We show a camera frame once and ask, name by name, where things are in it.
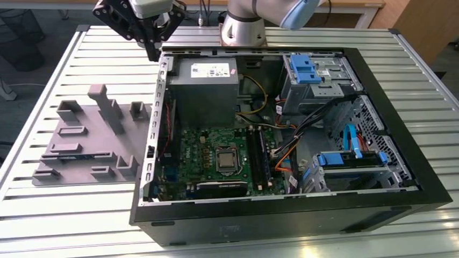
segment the ventilation grille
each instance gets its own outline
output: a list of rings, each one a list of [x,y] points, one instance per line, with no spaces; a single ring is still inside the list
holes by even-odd
[[[411,179],[411,175],[407,171],[402,169],[402,164],[399,162],[398,155],[395,154],[393,148],[394,144],[391,143],[390,137],[385,137],[382,135],[377,135],[377,132],[383,128],[381,122],[375,121],[375,115],[371,114],[371,110],[369,108],[370,101],[366,99],[365,96],[358,98],[354,103],[342,103],[339,107],[337,107],[337,112],[331,112],[325,123],[326,125],[331,125],[334,130],[331,131],[331,144],[335,146],[337,149],[341,151],[343,150],[343,129],[347,124],[354,124],[357,130],[362,132],[362,136],[370,146],[370,149],[375,149],[378,151],[383,151],[389,156],[389,165],[397,170],[399,170],[399,174],[403,180]]]

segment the metal work surface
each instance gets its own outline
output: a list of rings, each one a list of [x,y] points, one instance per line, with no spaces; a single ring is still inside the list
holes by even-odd
[[[217,28],[182,27],[166,45],[218,46]],[[104,26],[78,32],[0,170],[0,257],[143,254],[185,257],[394,257],[459,254],[459,113],[442,82],[402,37],[386,30],[266,31],[270,46],[357,47],[454,202],[358,234],[163,248],[128,224],[134,183],[35,187],[32,174],[58,125],[62,100],[95,104],[107,84],[119,104],[152,104],[158,64]]]

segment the wooden desk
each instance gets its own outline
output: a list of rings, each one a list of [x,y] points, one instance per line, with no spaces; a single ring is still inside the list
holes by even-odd
[[[91,10],[98,0],[0,0],[0,9],[58,9]],[[199,10],[199,0],[185,0],[190,10]],[[211,10],[225,11],[229,0],[213,0]],[[378,9],[385,7],[383,0],[331,0],[333,13],[359,14],[355,28],[369,28]],[[317,8],[315,13],[329,13],[329,1]]]

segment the yellow wire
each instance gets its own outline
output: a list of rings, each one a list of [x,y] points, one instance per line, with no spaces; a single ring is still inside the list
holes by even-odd
[[[247,77],[249,79],[251,79],[253,82],[259,87],[259,89],[263,91],[265,102],[263,102],[263,106],[258,110],[254,110],[254,111],[250,111],[250,112],[238,112],[237,114],[255,114],[255,113],[261,112],[265,109],[265,107],[266,107],[266,104],[267,104],[267,94],[266,94],[266,91],[265,91],[262,85],[259,84],[259,82],[254,78],[251,78],[249,75],[243,75],[243,77]]]

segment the blue plastic latch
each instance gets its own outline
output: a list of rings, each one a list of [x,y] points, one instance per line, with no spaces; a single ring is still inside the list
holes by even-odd
[[[349,142],[349,134],[351,136],[351,146]],[[347,124],[343,130],[343,149],[349,151],[351,150],[351,147],[353,147],[353,151],[357,154],[357,158],[362,159],[363,155],[359,148],[357,127],[354,126],[354,124]]]
[[[305,174],[303,174],[303,177],[302,177],[302,182],[307,179],[310,173],[311,173],[311,168],[309,168],[309,169],[305,171]]]
[[[382,163],[383,163],[383,164],[387,164],[389,161],[387,161],[386,152],[379,152],[378,155],[379,155],[379,158],[381,158]]]
[[[298,83],[322,82],[322,78],[317,75],[317,66],[307,55],[291,55],[290,65],[294,69]]]
[[[322,156],[327,162],[327,165],[343,165],[342,154],[339,153],[323,153]]]
[[[318,155],[318,161],[321,166],[327,164],[322,155]]]

